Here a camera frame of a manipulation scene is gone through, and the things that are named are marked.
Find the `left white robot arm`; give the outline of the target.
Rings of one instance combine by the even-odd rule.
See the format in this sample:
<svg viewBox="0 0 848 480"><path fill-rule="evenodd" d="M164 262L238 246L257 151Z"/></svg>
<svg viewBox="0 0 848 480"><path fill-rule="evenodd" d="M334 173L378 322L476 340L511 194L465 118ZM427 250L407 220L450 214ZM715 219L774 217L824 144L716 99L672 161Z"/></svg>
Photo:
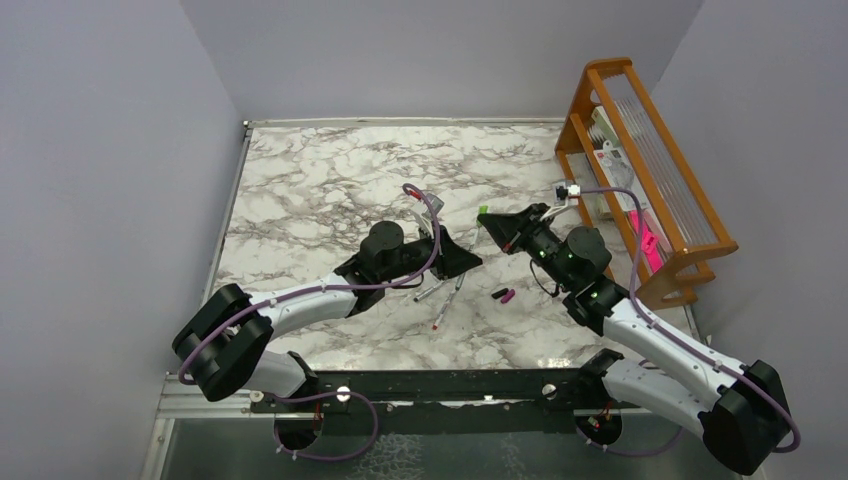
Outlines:
<svg viewBox="0 0 848 480"><path fill-rule="evenodd" d="M210 402L242 388L276 394L290 410L313 401L313 374L295 353L275 354L268 344L312 324L363 313L388 289L401 289L431 272L449 280L481 266L445 227L434 237L406 242L402 228L376 223L357 253L327 276L279 292L250 294L235 283L219 288L172 342L181 361L179 380L196 385Z"/></svg>

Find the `white marker pen green tip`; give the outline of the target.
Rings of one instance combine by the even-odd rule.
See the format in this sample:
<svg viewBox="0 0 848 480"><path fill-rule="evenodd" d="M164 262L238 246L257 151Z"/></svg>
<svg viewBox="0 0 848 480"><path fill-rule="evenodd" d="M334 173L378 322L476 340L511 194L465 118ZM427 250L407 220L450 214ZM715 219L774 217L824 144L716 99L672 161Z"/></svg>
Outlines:
<svg viewBox="0 0 848 480"><path fill-rule="evenodd" d="M468 248L468 250L472 253L475 252L481 229L482 229L482 225L479 222L476 222L475 223L475 229L474 229L473 235L471 237L471 243L470 243L469 248ZM456 284L455 284L455 287L454 287L454 293L458 293L460 291L460 289L462 288L467 273L468 273L468 271L462 273L457 278L457 281L456 281Z"/></svg>

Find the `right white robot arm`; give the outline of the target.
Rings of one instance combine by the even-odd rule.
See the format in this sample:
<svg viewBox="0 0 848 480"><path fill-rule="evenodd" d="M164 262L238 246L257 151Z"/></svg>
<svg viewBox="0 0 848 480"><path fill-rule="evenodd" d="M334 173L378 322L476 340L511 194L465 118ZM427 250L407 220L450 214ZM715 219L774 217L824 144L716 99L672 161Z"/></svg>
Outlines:
<svg viewBox="0 0 848 480"><path fill-rule="evenodd" d="M655 367L601 355L600 367L576 383L585 404L613 399L643 407L698 436L717 461L742 475L755 473L770 454L799 446L773 367L761 360L746 365L682 334L606 275L611 254L597 229L580 226L559 238L547 211L533 204L477 220L504 253L526 253L565 292L563 304L577 324Z"/></svg>

